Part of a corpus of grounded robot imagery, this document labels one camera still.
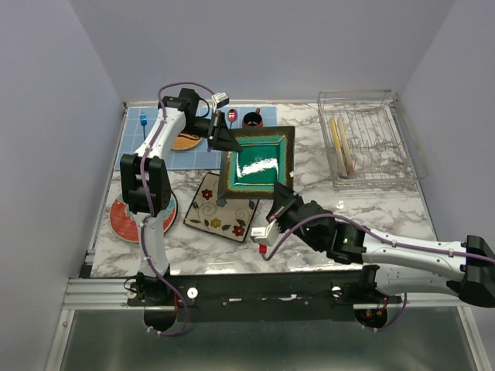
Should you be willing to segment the white floral plate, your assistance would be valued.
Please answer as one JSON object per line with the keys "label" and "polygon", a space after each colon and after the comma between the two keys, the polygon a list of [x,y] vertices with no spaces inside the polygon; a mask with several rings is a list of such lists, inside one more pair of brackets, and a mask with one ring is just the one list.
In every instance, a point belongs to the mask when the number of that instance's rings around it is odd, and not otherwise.
{"label": "white floral plate", "polygon": [[256,199],[224,199],[218,195],[219,175],[208,172],[184,219],[187,226],[243,243],[254,219]]}

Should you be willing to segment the teal and red plate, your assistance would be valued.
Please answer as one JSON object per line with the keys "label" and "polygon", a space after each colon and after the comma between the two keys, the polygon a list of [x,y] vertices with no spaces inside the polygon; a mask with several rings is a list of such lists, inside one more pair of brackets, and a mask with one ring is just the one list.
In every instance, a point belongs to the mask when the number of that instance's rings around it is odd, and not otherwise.
{"label": "teal and red plate", "polygon": [[[172,193],[169,205],[165,211],[163,221],[163,233],[166,233],[176,221],[178,214],[178,202],[176,195]],[[110,225],[113,232],[122,240],[130,243],[138,243],[138,227],[128,205],[119,193],[111,205],[109,212]]]}

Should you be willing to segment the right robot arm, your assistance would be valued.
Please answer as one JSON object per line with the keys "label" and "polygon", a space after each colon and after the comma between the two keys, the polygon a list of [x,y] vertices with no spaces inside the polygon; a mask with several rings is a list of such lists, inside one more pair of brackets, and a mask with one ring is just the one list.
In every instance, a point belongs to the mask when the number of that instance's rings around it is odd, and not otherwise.
{"label": "right robot arm", "polygon": [[360,264],[357,297],[366,303],[382,295],[446,294],[481,308],[494,306],[494,252],[482,238],[430,241],[395,236],[306,203],[275,183],[267,221],[286,241],[291,235],[339,264]]}

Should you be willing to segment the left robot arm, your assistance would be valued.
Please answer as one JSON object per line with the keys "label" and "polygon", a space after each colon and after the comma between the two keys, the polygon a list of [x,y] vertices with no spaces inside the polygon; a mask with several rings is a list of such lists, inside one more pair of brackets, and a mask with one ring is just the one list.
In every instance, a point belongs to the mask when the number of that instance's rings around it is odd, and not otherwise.
{"label": "left robot arm", "polygon": [[241,152],[221,110],[229,102],[227,93],[198,83],[161,87],[158,116],[146,139],[134,153],[121,157],[122,199],[135,216],[142,251],[138,272],[155,277],[145,286],[145,296],[154,305],[164,305],[172,293],[163,236],[164,211],[172,195],[166,159],[180,134],[204,138],[212,150]]}

